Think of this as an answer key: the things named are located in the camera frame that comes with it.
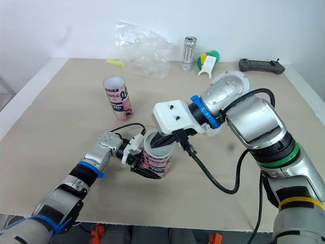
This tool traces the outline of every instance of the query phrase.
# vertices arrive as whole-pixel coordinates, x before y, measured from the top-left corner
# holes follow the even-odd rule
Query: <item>yellow tape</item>
[[[313,198],[310,198],[310,197],[289,197],[289,198],[286,198],[284,199],[283,201],[281,201],[279,203],[279,211],[281,210],[282,206],[289,203],[289,202],[297,202],[297,201],[303,201],[303,202],[312,202],[318,206],[320,206],[324,211],[325,211],[325,208],[323,206],[323,204],[316,200],[316,199],[313,199]]]

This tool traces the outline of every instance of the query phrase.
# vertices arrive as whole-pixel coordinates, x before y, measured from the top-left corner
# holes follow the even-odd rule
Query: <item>black sticker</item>
[[[123,112],[124,111],[124,107],[123,107],[123,103],[112,103],[112,107],[114,111],[118,111],[118,112]]]
[[[154,167],[149,164],[149,169],[156,173],[163,173],[165,171],[165,167]]]

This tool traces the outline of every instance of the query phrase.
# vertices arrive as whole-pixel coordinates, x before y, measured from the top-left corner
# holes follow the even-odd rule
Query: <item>table edge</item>
[[[0,111],[0,141],[69,58],[52,58]]]

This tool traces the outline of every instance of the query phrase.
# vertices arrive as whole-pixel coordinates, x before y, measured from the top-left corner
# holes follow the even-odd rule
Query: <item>table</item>
[[[238,69],[236,63],[219,63],[212,77],[233,69]],[[102,86],[103,79],[112,75],[126,80],[134,111],[127,122],[115,119]],[[295,87],[304,98],[286,75],[295,80]],[[286,75],[247,73],[252,89],[266,87],[274,92],[277,112],[325,178],[321,151],[325,138],[321,122],[325,121],[324,103],[314,97],[292,67],[287,67]],[[190,96],[199,95],[210,83],[205,75],[198,77],[197,70],[182,72],[179,63],[172,63],[168,79],[154,81],[128,75],[122,68],[100,59],[53,59],[0,114],[0,212],[31,214],[103,131],[141,122],[152,132],[155,126],[151,110],[155,103],[189,101]],[[139,131],[133,127],[121,133],[130,137]],[[244,150],[236,136],[223,125],[216,136],[196,135],[191,141],[213,175],[232,188],[237,159]],[[142,178],[117,159],[111,160],[105,173],[106,177],[97,180],[87,195],[79,220],[239,231],[252,230],[257,221],[259,170],[251,155],[243,162],[236,195],[227,195],[213,186],[178,147],[170,172],[161,180]],[[269,232],[277,209],[266,200],[265,192],[264,199],[259,231]]]

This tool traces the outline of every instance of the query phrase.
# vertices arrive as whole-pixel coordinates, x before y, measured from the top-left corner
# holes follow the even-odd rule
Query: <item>silver can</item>
[[[196,45],[197,45],[197,39],[195,37],[185,37],[183,57],[182,57],[183,71],[192,70]]]

